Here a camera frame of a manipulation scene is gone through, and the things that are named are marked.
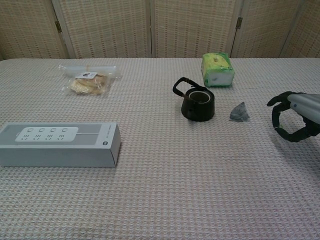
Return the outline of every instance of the white tablecloth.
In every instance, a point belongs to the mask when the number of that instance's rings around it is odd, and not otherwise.
[[[0,61],[0,127],[118,122],[122,140],[116,168],[1,167],[0,239],[320,239],[320,136],[283,140],[266,106],[285,91],[319,94],[320,59],[231,62],[213,119],[192,122],[172,87],[203,84],[200,59]],[[60,63],[117,65],[123,78],[107,95],[67,93]],[[229,121],[241,102],[250,122]],[[280,120],[304,125],[293,111]]]

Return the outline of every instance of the robotic hand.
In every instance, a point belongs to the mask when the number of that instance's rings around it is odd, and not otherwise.
[[[273,97],[267,106],[271,107],[279,102],[280,104],[272,110],[272,124],[282,138],[290,142],[299,142],[320,133],[320,94],[286,91]],[[305,122],[305,127],[292,134],[281,128],[279,123],[281,112],[290,108],[301,115]]]

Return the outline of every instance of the power strip box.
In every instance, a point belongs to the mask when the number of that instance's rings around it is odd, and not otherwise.
[[[3,167],[115,167],[115,122],[7,123],[0,131]]]

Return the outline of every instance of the green tissue box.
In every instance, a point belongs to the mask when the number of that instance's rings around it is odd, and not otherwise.
[[[202,56],[202,76],[206,87],[226,87],[232,84],[235,71],[227,53],[206,53]]]

